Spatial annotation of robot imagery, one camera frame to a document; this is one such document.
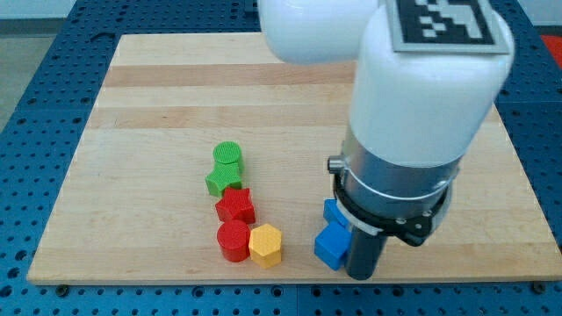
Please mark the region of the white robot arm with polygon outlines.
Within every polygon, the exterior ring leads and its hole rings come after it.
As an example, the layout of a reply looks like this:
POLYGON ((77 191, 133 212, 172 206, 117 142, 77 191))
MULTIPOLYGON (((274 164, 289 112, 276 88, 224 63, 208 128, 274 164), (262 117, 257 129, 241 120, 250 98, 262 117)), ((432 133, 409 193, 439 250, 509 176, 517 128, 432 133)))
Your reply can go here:
POLYGON ((487 1, 262 0, 281 61, 357 64, 334 191, 350 223, 421 245, 506 80, 513 36, 487 1))

